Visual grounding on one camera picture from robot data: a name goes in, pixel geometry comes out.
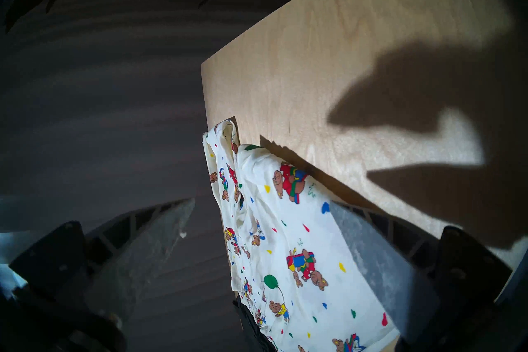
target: teddy bear print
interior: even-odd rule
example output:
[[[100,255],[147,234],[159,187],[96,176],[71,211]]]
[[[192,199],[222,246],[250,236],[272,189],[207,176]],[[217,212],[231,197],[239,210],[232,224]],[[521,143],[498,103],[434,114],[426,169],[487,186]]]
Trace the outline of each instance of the teddy bear print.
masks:
[[[229,177],[233,179],[233,182],[235,184],[235,201],[238,203],[238,198],[241,195],[239,186],[238,186],[238,180],[237,180],[237,174],[229,165],[227,165],[227,170],[229,171]]]
[[[240,246],[238,245],[237,235],[235,234],[235,231],[232,228],[228,227],[224,230],[224,235],[225,235],[225,240],[231,241],[231,244],[234,246],[235,254],[240,255]],[[249,251],[247,251],[244,247],[242,247],[242,250],[244,254],[247,256],[247,258],[249,259],[249,257],[251,256]]]
[[[266,317],[262,315],[260,309],[255,312],[255,321],[257,322],[257,326],[259,328],[261,328],[262,325],[266,323]]]
[[[251,297],[253,296],[253,288],[249,285],[247,278],[244,278],[244,295],[249,302],[252,302]]]
[[[336,352],[361,352],[366,347],[359,344],[359,336],[355,333],[350,335],[349,339],[343,342],[341,339],[332,339],[332,342],[336,346]]]
[[[290,251],[290,255],[286,257],[286,263],[288,264],[288,269],[293,272],[293,279],[297,284],[297,288],[303,286],[299,280],[298,271],[303,273],[301,278],[304,282],[307,282],[308,279],[310,279],[312,284],[319,287],[321,291],[324,291],[325,287],[328,287],[328,282],[323,278],[322,274],[315,269],[316,260],[314,253],[308,252],[303,248],[303,251],[300,254],[295,254],[294,249],[293,253]]]
[[[270,300],[269,309],[271,309],[271,311],[275,314],[276,318],[279,318],[279,316],[283,316],[284,322],[288,323],[290,321],[290,314],[284,304],[281,304],[279,302],[273,302],[272,300]]]
[[[280,198],[283,197],[283,191],[285,190],[290,201],[299,204],[299,194],[304,190],[307,176],[305,171],[283,161],[280,164],[280,169],[275,170],[273,173],[273,186]]]
[[[229,193],[227,192],[227,180],[224,175],[224,168],[219,170],[220,178],[222,179],[222,185],[224,186],[224,191],[222,192],[222,200],[229,201]]]
[[[257,234],[253,234],[253,241],[251,242],[251,245],[260,245],[260,240],[265,240],[266,237],[264,237],[264,234],[262,234],[262,229],[260,228],[259,221],[257,221]]]

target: wood grain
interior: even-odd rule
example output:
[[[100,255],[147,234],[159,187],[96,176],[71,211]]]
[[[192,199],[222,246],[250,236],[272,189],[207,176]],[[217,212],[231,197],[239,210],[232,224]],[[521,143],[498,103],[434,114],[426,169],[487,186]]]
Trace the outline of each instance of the wood grain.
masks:
[[[528,232],[520,3],[292,0],[202,64],[208,125],[235,116],[241,143],[287,149],[347,201],[437,237],[462,226],[516,267]]]

